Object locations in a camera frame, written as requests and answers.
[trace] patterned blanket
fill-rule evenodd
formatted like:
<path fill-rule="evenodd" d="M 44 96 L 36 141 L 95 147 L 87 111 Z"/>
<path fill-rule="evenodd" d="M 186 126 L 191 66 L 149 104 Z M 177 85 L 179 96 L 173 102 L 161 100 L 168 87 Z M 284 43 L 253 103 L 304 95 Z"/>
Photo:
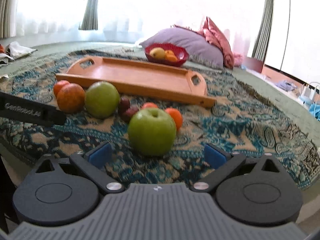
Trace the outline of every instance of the patterned blanket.
<path fill-rule="evenodd" d="M 86 55 L 138 59 L 95 50 L 75 51 L 37 66 L 0 83 L 3 92 L 56 106 L 53 95 L 55 74 L 64 72 Z M 164 158 L 133 155 L 127 125 L 117 114 L 97 120 L 85 111 L 69 115 L 65 126 L 51 128 L 0 118 L 1 141 L 16 150 L 12 153 L 30 165 L 44 153 L 65 157 L 87 152 L 102 141 L 113 142 L 116 153 L 105 165 L 108 175 L 124 183 L 173 183 L 190 185 L 213 169 L 204 161 L 203 148 L 211 142 L 227 152 L 239 151 L 249 157 L 273 153 L 301 189 L 319 176 L 320 160 L 315 145 L 284 113 L 230 72 L 199 70 L 208 86 L 208 95 L 217 99 L 212 109 L 129 97 L 132 105 L 151 101 L 160 108 L 178 108 L 184 117 L 171 152 Z"/>

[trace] orange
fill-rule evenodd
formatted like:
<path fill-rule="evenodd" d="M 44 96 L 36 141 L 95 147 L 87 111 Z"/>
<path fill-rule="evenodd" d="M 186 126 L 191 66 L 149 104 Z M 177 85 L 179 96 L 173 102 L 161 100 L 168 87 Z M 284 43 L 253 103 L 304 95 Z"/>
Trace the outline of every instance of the orange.
<path fill-rule="evenodd" d="M 53 93 L 54 93 L 55 97 L 57 97 L 60 89 L 61 89 L 63 86 L 68 85 L 68 84 L 70 84 L 70 83 L 69 83 L 69 81 L 67 81 L 67 80 L 60 80 L 60 81 L 58 81 L 57 83 L 55 83 L 54 86 L 53 86 Z"/>
<path fill-rule="evenodd" d="M 170 62 L 177 62 L 178 58 L 174 54 L 165 54 L 164 57 L 166 60 L 169 60 Z"/>
<path fill-rule="evenodd" d="M 171 54 L 171 55 L 174 55 L 174 52 L 170 49 L 167 49 L 164 51 L 166 54 Z"/>
<path fill-rule="evenodd" d="M 57 96 L 58 107 L 62 112 L 73 114 L 84 107 L 85 92 L 78 84 L 63 86 Z"/>
<path fill-rule="evenodd" d="M 182 123 L 183 123 L 183 118 L 182 118 L 180 111 L 178 109 L 174 109 L 174 108 L 170 107 L 170 108 L 165 109 L 165 112 L 172 117 L 172 119 L 176 123 L 176 128 L 178 131 L 181 128 Z"/>
<path fill-rule="evenodd" d="M 158 108 L 158 106 L 154 103 L 151 103 L 151 102 L 147 102 L 147 103 L 144 103 L 143 106 L 141 107 L 141 109 L 145 109 L 145 108 L 150 108 L 150 107 L 153 107 L 153 108 Z"/>

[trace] pink pillow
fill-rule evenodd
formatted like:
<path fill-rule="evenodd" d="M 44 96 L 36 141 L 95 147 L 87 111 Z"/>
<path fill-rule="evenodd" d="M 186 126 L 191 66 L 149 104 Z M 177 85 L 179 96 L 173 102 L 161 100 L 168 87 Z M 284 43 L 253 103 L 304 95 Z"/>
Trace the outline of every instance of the pink pillow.
<path fill-rule="evenodd" d="M 168 28 L 143 41 L 145 48 L 153 43 L 172 43 L 183 47 L 190 55 L 189 60 L 213 68 L 223 67 L 223 54 L 216 46 L 210 45 L 201 35 L 183 28 Z"/>

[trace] fruit bowl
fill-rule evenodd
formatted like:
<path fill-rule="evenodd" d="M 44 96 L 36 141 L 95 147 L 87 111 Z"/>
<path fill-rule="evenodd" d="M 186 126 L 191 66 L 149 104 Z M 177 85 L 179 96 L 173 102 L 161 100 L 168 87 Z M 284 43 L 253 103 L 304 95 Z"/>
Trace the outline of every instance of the fruit bowl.
<path fill-rule="evenodd" d="M 172 50 L 174 52 L 175 56 L 178 58 L 178 61 L 171 62 L 169 60 L 156 59 L 154 57 L 151 57 L 149 55 L 150 51 L 152 49 L 158 48 L 158 47 L 160 47 L 164 50 Z M 188 52 L 184 48 L 175 46 L 171 43 L 153 43 L 144 49 L 144 53 L 146 54 L 146 57 L 147 57 L 148 61 L 150 61 L 150 62 L 169 65 L 169 66 L 173 66 L 173 67 L 181 67 L 187 61 L 187 59 L 189 57 Z"/>

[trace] tray handle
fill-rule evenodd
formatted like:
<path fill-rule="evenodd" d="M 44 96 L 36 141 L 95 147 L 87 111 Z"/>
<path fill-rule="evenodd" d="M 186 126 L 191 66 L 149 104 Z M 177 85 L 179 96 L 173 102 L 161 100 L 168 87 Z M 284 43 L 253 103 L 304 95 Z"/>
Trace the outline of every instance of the tray handle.
<path fill-rule="evenodd" d="M 194 79 L 198 78 L 198 83 L 194 83 Z M 187 80 L 192 94 L 206 96 L 207 95 L 207 83 L 203 76 L 198 72 L 189 71 L 187 73 Z"/>
<path fill-rule="evenodd" d="M 102 63 L 102 58 L 101 57 L 91 57 L 91 56 L 87 56 L 87 57 L 83 57 L 81 59 L 78 59 L 76 62 L 74 62 L 71 67 L 67 70 L 67 74 L 76 74 L 76 75 L 81 75 L 82 73 L 85 72 L 86 69 L 81 67 L 81 63 L 84 63 L 86 61 L 90 61 L 91 62 L 91 66 L 95 66 L 95 65 L 99 65 Z"/>

